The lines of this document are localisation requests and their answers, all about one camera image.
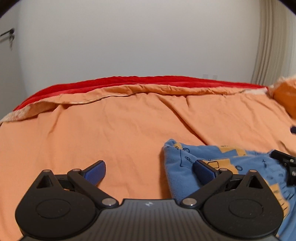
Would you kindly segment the blue pants with orange cars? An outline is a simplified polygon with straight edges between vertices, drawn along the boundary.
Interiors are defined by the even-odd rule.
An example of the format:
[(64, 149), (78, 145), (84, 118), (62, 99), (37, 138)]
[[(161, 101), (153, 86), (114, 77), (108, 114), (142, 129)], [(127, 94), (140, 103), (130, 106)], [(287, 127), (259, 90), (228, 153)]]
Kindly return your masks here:
[(202, 160), (218, 170), (226, 168), (233, 174), (257, 170), (281, 204), (283, 223), (278, 231), (280, 240), (295, 240), (295, 187), (286, 183), (287, 171), (270, 152), (261, 153), (230, 146), (189, 146), (169, 140), (164, 144), (165, 170), (172, 197), (182, 199), (201, 188), (193, 164)]

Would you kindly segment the orange pillow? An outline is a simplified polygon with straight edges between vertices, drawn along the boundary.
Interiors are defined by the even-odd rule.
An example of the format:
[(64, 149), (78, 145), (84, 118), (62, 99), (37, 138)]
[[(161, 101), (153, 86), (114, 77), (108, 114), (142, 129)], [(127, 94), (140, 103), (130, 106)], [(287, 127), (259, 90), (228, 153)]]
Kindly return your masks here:
[(296, 87), (295, 75), (280, 77), (276, 83), (268, 87), (269, 96), (282, 105), (287, 113), (295, 120)]

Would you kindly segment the beige pleated curtain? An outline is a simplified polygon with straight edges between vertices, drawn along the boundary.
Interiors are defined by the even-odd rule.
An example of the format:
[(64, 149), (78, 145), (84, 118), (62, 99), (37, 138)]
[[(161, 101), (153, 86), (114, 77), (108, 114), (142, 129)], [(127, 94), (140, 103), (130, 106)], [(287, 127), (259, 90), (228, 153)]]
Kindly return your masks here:
[(292, 75), (295, 13), (282, 1), (260, 1), (259, 40), (251, 83), (272, 85)]

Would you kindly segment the orange duvet cover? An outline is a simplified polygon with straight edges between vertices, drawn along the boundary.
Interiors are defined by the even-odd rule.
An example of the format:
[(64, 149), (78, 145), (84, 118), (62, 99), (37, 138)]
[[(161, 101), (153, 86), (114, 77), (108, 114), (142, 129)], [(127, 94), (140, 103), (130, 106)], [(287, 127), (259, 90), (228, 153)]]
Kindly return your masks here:
[(1, 121), (1, 240), (21, 237), (15, 209), (44, 169), (64, 174), (104, 160), (108, 194), (168, 198), (167, 140), (295, 154), (294, 124), (262, 90), (230, 87), (121, 85), (31, 103)]

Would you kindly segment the white door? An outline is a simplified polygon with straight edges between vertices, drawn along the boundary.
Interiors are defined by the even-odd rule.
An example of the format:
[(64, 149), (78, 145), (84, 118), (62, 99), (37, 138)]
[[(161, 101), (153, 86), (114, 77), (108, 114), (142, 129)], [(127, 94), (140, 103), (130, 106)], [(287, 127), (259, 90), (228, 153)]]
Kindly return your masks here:
[(9, 35), (1, 37), (1, 118), (10, 113), (27, 98), (20, 58), (18, 21), (20, 6), (15, 5), (1, 18), (1, 33), (15, 29), (13, 49), (10, 49)]

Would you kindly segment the red bed sheet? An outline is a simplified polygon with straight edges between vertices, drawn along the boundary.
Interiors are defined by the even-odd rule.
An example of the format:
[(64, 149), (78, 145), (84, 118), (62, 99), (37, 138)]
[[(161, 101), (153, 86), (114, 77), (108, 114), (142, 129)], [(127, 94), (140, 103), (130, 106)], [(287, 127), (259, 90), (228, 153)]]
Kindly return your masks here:
[(25, 99), (19, 104), (15, 110), (24, 108), (28, 104), (39, 101), (41, 99), (56, 96), (59, 94), (74, 94), (86, 93), (97, 88), (113, 87), (120, 85), (135, 85), (135, 84), (159, 84), (170, 85), (177, 87), (236, 87), (247, 89), (262, 88), (262, 85), (244, 83), (244, 82), (228, 82), (211, 79), (194, 78), (187, 76), (113, 76), (104, 77), (93, 80), (80, 81), (75, 83), (56, 84), (45, 89), (42, 89), (32, 96)]

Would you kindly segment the keys in door lock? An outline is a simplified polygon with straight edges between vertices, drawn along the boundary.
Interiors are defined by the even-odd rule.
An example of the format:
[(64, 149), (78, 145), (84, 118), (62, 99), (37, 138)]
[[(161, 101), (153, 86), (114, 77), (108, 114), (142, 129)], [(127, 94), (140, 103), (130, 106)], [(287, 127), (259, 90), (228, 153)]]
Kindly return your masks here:
[(9, 36), (9, 44), (10, 44), (10, 49), (12, 50), (13, 49), (13, 42), (14, 42), (14, 39), (15, 39), (15, 35), (14, 34), (11, 34)]

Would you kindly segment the white wall socket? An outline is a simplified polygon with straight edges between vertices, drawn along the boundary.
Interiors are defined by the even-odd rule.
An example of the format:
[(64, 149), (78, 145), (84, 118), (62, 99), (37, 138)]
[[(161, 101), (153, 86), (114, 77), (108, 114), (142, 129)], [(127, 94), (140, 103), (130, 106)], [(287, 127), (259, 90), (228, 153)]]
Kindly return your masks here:
[(203, 79), (210, 79), (210, 80), (217, 80), (218, 75), (208, 75), (208, 74), (203, 74)]

